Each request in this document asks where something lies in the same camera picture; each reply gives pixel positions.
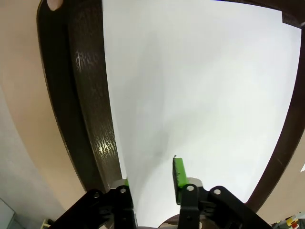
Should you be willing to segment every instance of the wall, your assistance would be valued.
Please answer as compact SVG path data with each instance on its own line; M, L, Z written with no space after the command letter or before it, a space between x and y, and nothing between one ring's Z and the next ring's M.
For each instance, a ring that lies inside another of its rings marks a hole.
M22 139L23 150L30 156L26 165L29 166L31 159L33 164L28 169L35 176L39 173L46 181L44 185L37 182L31 185L45 191L47 186L50 187L61 206L68 209L85 192L61 138L44 79L36 26L39 2L13 0L0 3L0 86ZM25 179L34 175L24 176L23 169L10 162L20 157L18 152L13 150L13 157L7 154L7 166L12 166L15 178L19 179L20 174L26 185L29 181ZM27 192L31 192L30 189L23 188L23 195L29 195Z
M56 219L64 209L30 159L0 89L0 198L19 221L38 228L44 218Z
M258 214L268 223L274 223L305 211L305 134L291 158L281 179L259 209Z

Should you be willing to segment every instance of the white background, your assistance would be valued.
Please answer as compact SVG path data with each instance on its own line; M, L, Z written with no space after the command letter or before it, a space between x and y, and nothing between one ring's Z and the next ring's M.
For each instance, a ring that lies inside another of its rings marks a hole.
M179 213L188 177L246 202L281 133L300 29L281 12L208 0L104 0L106 67L122 173L139 226Z

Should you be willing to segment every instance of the white paper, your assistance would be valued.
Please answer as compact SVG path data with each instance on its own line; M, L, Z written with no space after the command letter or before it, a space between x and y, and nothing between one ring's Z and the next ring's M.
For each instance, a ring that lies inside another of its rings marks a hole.
M301 31L281 12L208 0L103 0L109 95L139 226L179 213L172 158L246 202L281 133Z

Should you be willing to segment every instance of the black mount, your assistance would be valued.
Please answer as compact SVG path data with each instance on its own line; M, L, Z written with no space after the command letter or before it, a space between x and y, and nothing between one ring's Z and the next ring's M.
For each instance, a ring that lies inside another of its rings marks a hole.
M271 227L222 186L206 191L187 184L182 188L178 229L199 229L200 215L223 229L270 229ZM115 229L136 229L132 197L127 185L103 194L87 192L50 229L98 229L109 220Z

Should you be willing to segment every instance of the dark brown frame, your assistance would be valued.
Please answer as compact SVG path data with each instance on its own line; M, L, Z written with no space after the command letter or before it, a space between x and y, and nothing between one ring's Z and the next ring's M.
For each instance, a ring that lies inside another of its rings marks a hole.
M280 10L283 13L284 23L299 28L305 22L305 2L302 0L232 1ZM61 8L56 11L49 10L46 0L42 0L39 5L37 27L45 79L62 138L84 188L86 190L99 188L107 191L109 184L104 182L107 174L101 174L97 167L73 79L67 37L68 9L71 4L74 4L72 0L65 0ZM298 146L304 129L305 31L302 29L300 59L292 99L274 152L247 202L252 210L258 211L276 186Z

